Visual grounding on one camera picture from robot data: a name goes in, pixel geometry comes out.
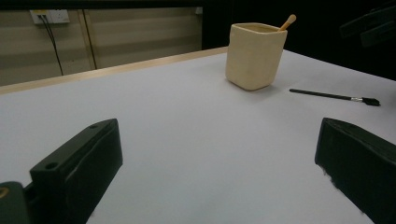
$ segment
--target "electrical outlet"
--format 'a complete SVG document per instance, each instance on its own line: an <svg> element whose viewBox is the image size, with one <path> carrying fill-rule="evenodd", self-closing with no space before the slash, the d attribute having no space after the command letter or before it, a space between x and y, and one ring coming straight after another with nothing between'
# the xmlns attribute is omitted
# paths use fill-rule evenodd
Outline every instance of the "electrical outlet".
<svg viewBox="0 0 396 224"><path fill-rule="evenodd" d="M52 18L53 23L66 23L70 22L69 15L67 14L67 10L50 10L49 14Z"/></svg>
<svg viewBox="0 0 396 224"><path fill-rule="evenodd" d="M43 21L40 20L39 16L46 16L47 21L49 23L52 23L52 19L50 17L50 11L49 10L44 10L44 9L30 10L30 14L32 15L33 22L35 24L43 24Z"/></svg>
<svg viewBox="0 0 396 224"><path fill-rule="evenodd" d="M46 16L48 23L66 23L70 22L69 15L67 14L67 10L30 10L30 14L33 18L34 24L43 24L43 21L40 20L39 16Z"/></svg>

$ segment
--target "paintbrush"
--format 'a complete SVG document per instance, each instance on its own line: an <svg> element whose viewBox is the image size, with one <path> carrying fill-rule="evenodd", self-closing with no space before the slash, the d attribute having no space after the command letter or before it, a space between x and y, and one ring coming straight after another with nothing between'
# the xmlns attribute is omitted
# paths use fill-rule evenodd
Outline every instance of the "paintbrush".
<svg viewBox="0 0 396 224"><path fill-rule="evenodd" d="M361 103L365 103L367 105L380 106L379 101L376 99L373 99L373 98L350 97L350 96L334 95L334 94L314 92L314 91L301 91L301 90L295 90L295 89L290 89L290 91L298 92L298 93L302 93L302 94L308 94L308 95L324 96L324 97L329 97L329 98L334 98L334 99L361 102Z"/></svg>
<svg viewBox="0 0 396 224"><path fill-rule="evenodd" d="M277 31L279 32L279 31L286 30L292 23L294 23L296 21L296 19L297 19L297 17L294 14L291 14L288 17L288 20L285 21L285 23L283 23L283 25Z"/></svg>

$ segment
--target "black object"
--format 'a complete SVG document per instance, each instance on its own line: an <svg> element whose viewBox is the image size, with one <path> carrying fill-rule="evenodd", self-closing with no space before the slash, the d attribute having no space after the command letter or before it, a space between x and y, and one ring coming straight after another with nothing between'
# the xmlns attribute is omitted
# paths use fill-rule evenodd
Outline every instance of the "black object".
<svg viewBox="0 0 396 224"><path fill-rule="evenodd" d="M340 26L341 37L361 33L361 44L366 48L396 38L395 4L395 1L389 1L384 6L374 8L369 13Z"/></svg>
<svg viewBox="0 0 396 224"><path fill-rule="evenodd" d="M33 167L25 189L0 184L0 224L86 223L121 165L117 120L95 123Z"/></svg>
<svg viewBox="0 0 396 224"><path fill-rule="evenodd" d="M323 119L315 164L374 223L396 223L396 146L362 128Z"/></svg>
<svg viewBox="0 0 396 224"><path fill-rule="evenodd" d="M308 95L324 96L324 97L329 97L329 98L334 98L334 99L341 99L341 100L348 100L348 101L355 101L355 102L363 102L363 103L365 103L367 105L375 105L375 106L380 106L381 105L378 100L373 99L373 98L350 97L350 96L334 95L334 94L315 92L315 91L302 91L302 90L295 90L295 89L290 89L290 91L291 92L302 93L302 94L308 94Z"/></svg>

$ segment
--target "wooden stick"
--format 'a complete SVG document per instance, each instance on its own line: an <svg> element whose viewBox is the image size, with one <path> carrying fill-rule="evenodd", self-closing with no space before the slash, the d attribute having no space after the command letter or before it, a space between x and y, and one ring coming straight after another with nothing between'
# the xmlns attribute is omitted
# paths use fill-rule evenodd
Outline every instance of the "wooden stick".
<svg viewBox="0 0 396 224"><path fill-rule="evenodd" d="M291 14L288 18L287 21L285 21L285 23L283 23L283 25L279 28L279 31L284 31L286 30L292 23L294 23L296 21L297 17L294 14Z"/></svg>

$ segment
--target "screw hole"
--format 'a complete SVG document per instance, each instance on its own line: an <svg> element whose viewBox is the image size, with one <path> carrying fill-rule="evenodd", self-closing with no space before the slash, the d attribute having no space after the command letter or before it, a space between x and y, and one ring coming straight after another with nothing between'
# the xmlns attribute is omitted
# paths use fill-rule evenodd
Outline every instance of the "screw hole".
<svg viewBox="0 0 396 224"><path fill-rule="evenodd" d="M46 165L46 169L47 170L51 170L51 169L55 168L56 166L58 166L58 163L57 162L52 162L52 163Z"/></svg>

